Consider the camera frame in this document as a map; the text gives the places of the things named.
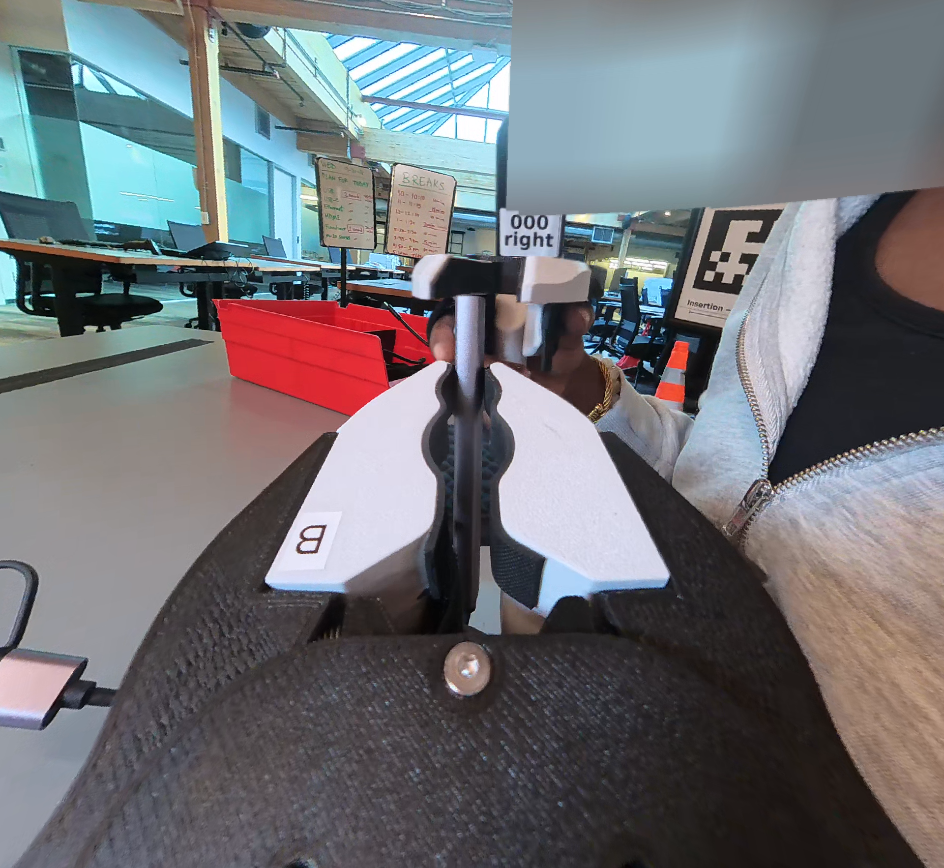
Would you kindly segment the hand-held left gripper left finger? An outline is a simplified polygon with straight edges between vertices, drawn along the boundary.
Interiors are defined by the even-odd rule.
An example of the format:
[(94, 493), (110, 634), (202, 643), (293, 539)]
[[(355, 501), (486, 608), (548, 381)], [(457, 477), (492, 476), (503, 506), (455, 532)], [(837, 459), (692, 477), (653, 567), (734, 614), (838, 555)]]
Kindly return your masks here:
[(453, 367), (426, 366), (342, 424), (265, 577), (276, 591), (418, 599), (442, 519), (431, 453)]

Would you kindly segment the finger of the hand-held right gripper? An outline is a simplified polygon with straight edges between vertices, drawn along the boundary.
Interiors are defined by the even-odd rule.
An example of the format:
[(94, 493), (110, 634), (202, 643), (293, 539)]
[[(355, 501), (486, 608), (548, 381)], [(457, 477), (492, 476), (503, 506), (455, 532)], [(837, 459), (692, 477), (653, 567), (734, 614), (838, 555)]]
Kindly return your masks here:
[(474, 261), (450, 254), (427, 255), (411, 273), (414, 299), (442, 300), (469, 294), (473, 287)]
[(553, 358), (567, 311), (590, 298), (592, 273), (584, 262), (550, 257), (524, 259), (518, 300), (525, 308), (522, 354)]

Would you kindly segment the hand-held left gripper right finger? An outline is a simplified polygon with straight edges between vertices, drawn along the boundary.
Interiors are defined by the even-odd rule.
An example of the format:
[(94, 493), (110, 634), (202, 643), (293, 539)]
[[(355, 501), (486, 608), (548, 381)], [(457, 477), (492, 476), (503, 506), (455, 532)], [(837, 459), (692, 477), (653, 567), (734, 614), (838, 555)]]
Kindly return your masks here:
[(502, 633), (538, 633), (563, 599), (668, 589), (669, 567), (595, 425), (502, 364), (485, 371), (485, 401)]

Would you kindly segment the silver grey usb hub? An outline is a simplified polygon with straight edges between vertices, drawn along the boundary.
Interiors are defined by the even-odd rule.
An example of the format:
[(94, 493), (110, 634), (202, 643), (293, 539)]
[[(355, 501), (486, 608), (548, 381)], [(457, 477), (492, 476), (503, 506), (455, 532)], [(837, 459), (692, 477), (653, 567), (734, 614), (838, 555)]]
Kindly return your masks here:
[(466, 625), (479, 587), (486, 307), (482, 297), (460, 296), (455, 308), (453, 549), (459, 616)]

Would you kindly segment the red divided storage bin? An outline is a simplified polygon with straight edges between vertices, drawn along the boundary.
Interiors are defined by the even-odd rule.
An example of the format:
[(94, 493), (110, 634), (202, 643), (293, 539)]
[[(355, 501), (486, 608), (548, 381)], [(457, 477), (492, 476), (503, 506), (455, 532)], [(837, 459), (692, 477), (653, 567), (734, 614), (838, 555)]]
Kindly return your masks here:
[(233, 377), (343, 415), (433, 361), (424, 317), (315, 299), (215, 305)]

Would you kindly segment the person's right forearm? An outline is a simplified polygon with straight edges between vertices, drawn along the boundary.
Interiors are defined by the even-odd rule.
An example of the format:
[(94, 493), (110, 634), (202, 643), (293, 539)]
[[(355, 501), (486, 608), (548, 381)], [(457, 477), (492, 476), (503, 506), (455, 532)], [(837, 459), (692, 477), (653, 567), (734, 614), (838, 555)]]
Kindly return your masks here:
[(637, 392), (613, 361), (594, 361), (604, 396), (589, 419), (598, 432), (618, 437), (670, 482), (694, 419), (670, 402)]

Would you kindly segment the person's right hand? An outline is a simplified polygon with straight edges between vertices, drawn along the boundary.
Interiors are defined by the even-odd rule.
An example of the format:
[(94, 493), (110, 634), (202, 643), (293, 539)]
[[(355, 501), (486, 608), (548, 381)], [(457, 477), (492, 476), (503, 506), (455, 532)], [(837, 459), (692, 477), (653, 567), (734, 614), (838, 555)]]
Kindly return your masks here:
[(584, 350), (584, 335), (592, 326), (594, 311), (589, 303), (571, 303), (564, 309), (563, 317), (550, 369), (541, 369), (537, 356), (528, 359), (526, 368), (537, 384), (589, 416), (603, 402), (606, 391), (602, 371)]

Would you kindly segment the handwritten whiteboard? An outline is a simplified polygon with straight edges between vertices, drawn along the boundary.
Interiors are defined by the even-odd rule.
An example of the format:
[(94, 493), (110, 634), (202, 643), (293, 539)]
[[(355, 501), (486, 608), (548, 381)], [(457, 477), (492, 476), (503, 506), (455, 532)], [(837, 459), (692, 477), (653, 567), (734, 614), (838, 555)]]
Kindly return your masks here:
[(445, 254), (451, 235), (455, 177), (397, 163), (391, 170), (384, 247), (410, 259)]
[(372, 170), (325, 156), (317, 157), (315, 169), (321, 244), (373, 251), (377, 232)]

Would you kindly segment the black office chair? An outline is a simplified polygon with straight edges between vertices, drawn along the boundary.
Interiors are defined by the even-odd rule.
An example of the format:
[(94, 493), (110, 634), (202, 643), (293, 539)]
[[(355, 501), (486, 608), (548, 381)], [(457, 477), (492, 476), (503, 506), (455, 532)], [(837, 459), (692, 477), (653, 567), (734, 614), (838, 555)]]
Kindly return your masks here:
[[(9, 240), (41, 245), (89, 240), (85, 222), (71, 201), (3, 192), (1, 215)], [(159, 300), (131, 293), (133, 275), (128, 269), (115, 273), (121, 290), (108, 293), (103, 289), (104, 263), (50, 251), (14, 250), (10, 256), (16, 263), (17, 309), (28, 316), (55, 319), (62, 337), (83, 334), (87, 328), (117, 331), (131, 320), (163, 309)]]
[(643, 312), (638, 278), (621, 282), (619, 302), (601, 299), (595, 318), (589, 332), (590, 354), (613, 358), (631, 383), (655, 378), (655, 365), (666, 337), (661, 320)]

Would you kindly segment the orange traffic cone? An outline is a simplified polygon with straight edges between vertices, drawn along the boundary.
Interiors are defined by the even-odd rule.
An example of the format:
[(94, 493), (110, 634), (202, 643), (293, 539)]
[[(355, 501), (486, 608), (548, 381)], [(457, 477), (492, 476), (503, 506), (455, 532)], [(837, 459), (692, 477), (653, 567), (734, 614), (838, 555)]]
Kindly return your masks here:
[(657, 399), (670, 404), (679, 411), (683, 410), (686, 397), (685, 377), (688, 359), (688, 342), (677, 339), (672, 345), (655, 393)]

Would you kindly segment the white tag sign board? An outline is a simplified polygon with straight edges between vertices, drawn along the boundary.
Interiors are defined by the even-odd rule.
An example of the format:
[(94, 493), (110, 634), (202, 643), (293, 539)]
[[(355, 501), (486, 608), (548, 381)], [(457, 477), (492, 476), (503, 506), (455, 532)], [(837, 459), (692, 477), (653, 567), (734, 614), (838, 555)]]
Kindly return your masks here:
[(765, 204), (692, 211), (666, 308), (668, 326), (723, 329), (784, 208)]

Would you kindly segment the black laptop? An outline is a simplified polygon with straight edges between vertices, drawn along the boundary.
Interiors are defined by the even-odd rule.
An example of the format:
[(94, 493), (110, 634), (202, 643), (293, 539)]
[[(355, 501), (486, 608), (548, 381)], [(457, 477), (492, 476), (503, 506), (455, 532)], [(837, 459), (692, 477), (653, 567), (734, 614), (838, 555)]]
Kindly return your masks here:
[(206, 261), (224, 261), (231, 257), (229, 243), (207, 241), (202, 226), (168, 220), (167, 227), (176, 250), (183, 257)]

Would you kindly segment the person's torso in grey hoodie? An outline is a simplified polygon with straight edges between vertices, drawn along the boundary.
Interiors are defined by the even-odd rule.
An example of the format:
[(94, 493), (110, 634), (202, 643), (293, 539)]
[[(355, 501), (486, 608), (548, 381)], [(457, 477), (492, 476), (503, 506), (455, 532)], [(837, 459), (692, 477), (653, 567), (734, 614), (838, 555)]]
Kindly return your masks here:
[(750, 279), (673, 484), (759, 567), (942, 866), (942, 188), (790, 206)]

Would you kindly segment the wooden office desk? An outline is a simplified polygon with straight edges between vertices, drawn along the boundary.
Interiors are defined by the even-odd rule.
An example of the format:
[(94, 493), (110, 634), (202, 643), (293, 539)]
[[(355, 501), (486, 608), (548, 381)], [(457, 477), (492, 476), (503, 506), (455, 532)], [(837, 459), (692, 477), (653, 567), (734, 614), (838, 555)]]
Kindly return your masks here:
[(219, 329), (216, 303), (229, 286), (283, 284), (283, 297), (295, 285), (322, 289), (323, 264), (311, 261), (241, 255), (202, 260), (104, 245), (8, 238), (2, 240), (1, 248), (17, 263), (17, 308), (29, 316), (54, 319), (62, 337), (88, 329), (116, 330), (153, 315), (153, 309), (144, 308), (147, 297), (134, 291), (145, 284), (191, 287), (195, 327), (201, 331)]

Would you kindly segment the wooden support post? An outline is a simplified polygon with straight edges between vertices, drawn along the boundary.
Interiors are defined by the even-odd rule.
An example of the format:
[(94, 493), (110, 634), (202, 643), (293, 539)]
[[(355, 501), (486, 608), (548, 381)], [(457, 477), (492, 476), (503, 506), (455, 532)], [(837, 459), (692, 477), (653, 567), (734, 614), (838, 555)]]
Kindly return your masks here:
[(229, 240), (220, 99), (220, 21), (209, 0), (182, 0), (195, 130), (195, 177), (206, 241)]

